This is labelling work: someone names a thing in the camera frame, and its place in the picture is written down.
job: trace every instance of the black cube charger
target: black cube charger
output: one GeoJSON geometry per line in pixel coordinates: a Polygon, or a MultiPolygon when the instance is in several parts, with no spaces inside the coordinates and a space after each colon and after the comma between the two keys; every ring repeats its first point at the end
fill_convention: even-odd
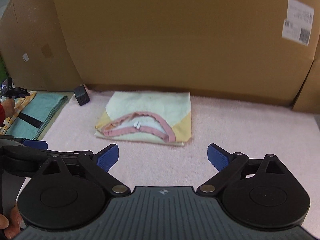
{"type": "Polygon", "coordinates": [[[75,88],[73,92],[75,93],[75,97],[80,106],[83,106],[84,104],[90,102],[90,98],[87,94],[87,90],[85,90],[84,85],[75,88]]]}

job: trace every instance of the clothing tag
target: clothing tag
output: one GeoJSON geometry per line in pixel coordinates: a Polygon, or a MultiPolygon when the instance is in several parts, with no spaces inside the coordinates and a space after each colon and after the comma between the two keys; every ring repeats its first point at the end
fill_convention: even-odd
{"type": "Polygon", "coordinates": [[[27,62],[29,60],[27,53],[23,54],[22,58],[23,58],[24,62],[27,62]]]}
{"type": "Polygon", "coordinates": [[[137,121],[137,122],[135,122],[134,124],[133,124],[133,126],[136,128],[136,129],[140,129],[140,127],[141,127],[141,122],[139,122],[139,121],[137,121]]]}
{"type": "Polygon", "coordinates": [[[287,19],[284,20],[282,37],[308,46],[314,9],[297,0],[288,0],[287,19]]]}

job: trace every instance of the green object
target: green object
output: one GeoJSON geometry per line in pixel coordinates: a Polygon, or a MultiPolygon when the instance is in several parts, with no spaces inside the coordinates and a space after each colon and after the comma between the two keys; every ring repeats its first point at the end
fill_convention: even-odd
{"type": "Polygon", "coordinates": [[[36,140],[53,115],[67,99],[67,96],[55,93],[37,93],[35,98],[22,110],[22,113],[43,122],[41,127],[38,129],[17,118],[7,130],[6,134],[14,135],[15,138],[21,137],[36,140]]]}
{"type": "Polygon", "coordinates": [[[8,77],[3,59],[0,57],[0,82],[8,77]]]}

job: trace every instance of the silver screw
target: silver screw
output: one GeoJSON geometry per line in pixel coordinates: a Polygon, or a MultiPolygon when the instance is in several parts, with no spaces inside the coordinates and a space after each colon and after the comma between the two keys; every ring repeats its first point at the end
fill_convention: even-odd
{"type": "Polygon", "coordinates": [[[214,192],[216,190],[216,187],[215,186],[212,186],[212,185],[202,185],[200,187],[200,190],[204,193],[211,193],[211,192],[214,192]]]}
{"type": "Polygon", "coordinates": [[[125,185],[116,185],[113,186],[112,191],[114,193],[124,193],[128,190],[128,188],[125,185]]]}

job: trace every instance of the human hand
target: human hand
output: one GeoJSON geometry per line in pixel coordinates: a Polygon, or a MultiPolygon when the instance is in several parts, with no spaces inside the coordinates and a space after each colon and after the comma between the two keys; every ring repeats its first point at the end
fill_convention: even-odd
{"type": "Polygon", "coordinates": [[[4,229],[4,234],[8,239],[12,239],[20,233],[21,222],[22,217],[19,213],[17,203],[10,212],[10,222],[4,215],[0,214],[0,229],[4,229]]]}
{"type": "Polygon", "coordinates": [[[15,101],[12,98],[7,98],[5,101],[1,103],[4,112],[5,112],[5,117],[13,116],[14,114],[14,106],[15,106],[15,101]]]}

